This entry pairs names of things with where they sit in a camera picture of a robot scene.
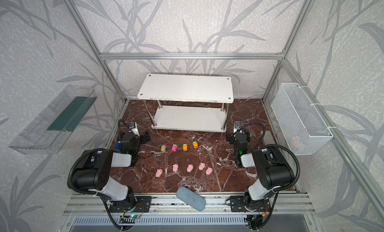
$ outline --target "shelf bottom board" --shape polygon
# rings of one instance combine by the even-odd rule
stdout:
[[[163,105],[157,108],[156,127],[153,129],[188,130],[203,132],[225,132],[221,130],[225,112],[220,108],[185,107]]]

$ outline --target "green mat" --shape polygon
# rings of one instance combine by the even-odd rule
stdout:
[[[73,132],[97,97],[75,97],[47,130]]]

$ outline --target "leaf-patterned wallpaper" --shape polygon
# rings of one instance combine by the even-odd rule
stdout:
[[[123,101],[57,0],[0,0],[0,230],[53,231],[73,193],[66,177],[88,148],[103,146]],[[98,97],[56,155],[8,147],[67,85]]]
[[[383,15],[384,0],[315,0],[288,59],[384,189]],[[286,72],[275,90],[290,82],[281,76]],[[269,110],[272,100],[273,94],[266,102]],[[326,231],[384,231],[331,142],[299,160],[300,189],[310,194]]]
[[[281,52],[304,0],[73,1],[104,53],[243,53]],[[276,63],[119,60],[108,66],[130,98],[148,73],[232,76],[235,98],[261,98]]]

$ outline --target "brown marble surface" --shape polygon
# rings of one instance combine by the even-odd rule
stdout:
[[[170,102],[162,101],[165,105],[220,107],[221,104]],[[157,102],[147,101],[152,115],[156,113]],[[238,168],[233,161],[233,145],[225,141],[225,134],[212,132],[194,132],[178,130],[151,129],[151,120],[140,100],[131,100],[123,116],[127,123],[137,122],[139,133],[149,131],[151,141],[140,146],[140,158],[136,166],[112,168],[111,177],[122,184],[131,186],[135,193],[176,192],[180,186],[185,186],[196,192],[237,192],[256,181],[255,168]],[[271,131],[261,100],[236,99],[229,107],[227,129],[233,129],[234,122],[247,124],[261,122]],[[248,147],[256,145],[262,128],[251,125],[247,128],[251,133]],[[199,143],[193,148],[192,142]],[[171,151],[172,144],[177,144],[177,151]],[[183,151],[182,144],[188,144],[188,151]],[[167,145],[161,152],[161,145]],[[200,162],[207,166],[203,171],[198,169]],[[177,163],[179,171],[173,172],[172,165]],[[187,172],[187,166],[193,164],[192,172]],[[213,168],[211,175],[206,175],[208,167]],[[156,178],[157,169],[163,169],[161,177]]]

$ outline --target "black mounting plate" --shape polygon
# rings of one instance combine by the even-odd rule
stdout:
[[[136,196],[137,202],[141,205],[137,205],[134,210],[131,212],[143,212],[143,213],[148,213],[149,212],[149,207],[151,206],[151,196]],[[127,204],[124,201],[113,201],[111,205],[109,206],[109,211],[111,213],[124,213],[124,211],[121,208],[127,207]]]
[[[244,205],[244,197],[243,196],[230,196],[230,205],[231,205],[231,211],[232,212],[249,212],[247,208]],[[271,206],[269,204],[268,199],[263,199],[260,200],[260,205],[258,209],[256,210],[257,212],[260,211],[260,213],[265,212],[265,210],[269,212],[271,210]]]

